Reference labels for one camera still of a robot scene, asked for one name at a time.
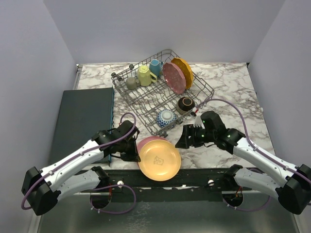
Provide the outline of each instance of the yellow plate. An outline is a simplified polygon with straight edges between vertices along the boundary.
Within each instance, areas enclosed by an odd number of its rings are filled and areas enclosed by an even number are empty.
[[[138,163],[142,173],[154,181],[167,181],[180,169],[179,151],[168,141],[153,140],[144,145]]]
[[[193,83],[193,72],[189,64],[184,59],[179,57],[174,57],[171,62],[177,65],[184,73],[186,79],[186,89],[189,89]]]

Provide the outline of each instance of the bolt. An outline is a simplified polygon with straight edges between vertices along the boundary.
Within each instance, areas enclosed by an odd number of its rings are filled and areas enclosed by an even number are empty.
[[[214,186],[214,184],[215,184],[214,180],[209,180],[207,183],[209,186]]]

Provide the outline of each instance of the marble countertop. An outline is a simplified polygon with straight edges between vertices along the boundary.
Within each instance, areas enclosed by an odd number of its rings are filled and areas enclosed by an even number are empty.
[[[77,89],[94,89],[113,87],[111,73],[119,73],[127,69],[130,63],[84,65]],[[190,64],[191,69],[199,77],[206,79],[208,84],[215,89],[214,98],[225,99],[235,104],[242,112],[250,138],[260,147],[274,153],[272,143],[266,128],[262,111],[259,106],[246,64],[215,63],[215,64]],[[243,125],[239,114],[231,106],[220,102],[211,101],[203,107],[198,114],[207,110],[217,112],[228,128],[236,128],[242,132]],[[119,123],[121,116],[126,112],[132,112],[120,94],[115,91],[114,122]],[[150,136],[148,130],[137,119],[137,127],[140,134],[137,143]],[[184,120],[184,124],[194,123],[194,117]],[[182,125],[168,131],[168,139],[175,144],[182,133]],[[212,168],[230,167],[239,164],[245,167],[253,166],[251,163],[231,155],[216,146],[205,148],[179,149],[182,158],[182,168]],[[124,162],[112,158],[112,169],[139,169],[137,163]]]

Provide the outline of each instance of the logo on plate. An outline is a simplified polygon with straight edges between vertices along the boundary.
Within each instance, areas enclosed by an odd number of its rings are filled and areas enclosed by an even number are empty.
[[[164,159],[161,159],[157,156],[155,157],[154,164],[163,165],[163,162],[164,162]]]

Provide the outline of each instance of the dish rack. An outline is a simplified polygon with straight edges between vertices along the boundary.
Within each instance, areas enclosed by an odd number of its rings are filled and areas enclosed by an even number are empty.
[[[167,136],[167,131],[172,129],[176,124],[181,124],[183,119],[187,118],[192,110],[180,115],[176,109],[177,102],[182,97],[190,97],[197,104],[204,101],[206,98],[212,98],[214,89],[202,78],[193,73],[193,84],[185,90],[183,94],[174,93],[166,84],[164,76],[161,75],[157,82],[151,83],[149,86],[138,86],[134,90],[129,90],[126,87],[126,79],[129,77],[138,76],[138,67],[141,65],[149,65],[153,59],[159,61],[170,62],[174,57],[179,57],[172,50],[163,50],[157,54],[148,57],[147,59],[137,63],[130,64],[129,68],[116,74],[112,73],[112,83],[115,89],[120,93],[125,102],[131,107],[140,121],[153,136]],[[177,120],[169,125],[161,128],[156,123],[158,113],[163,109],[170,109],[177,115]]]

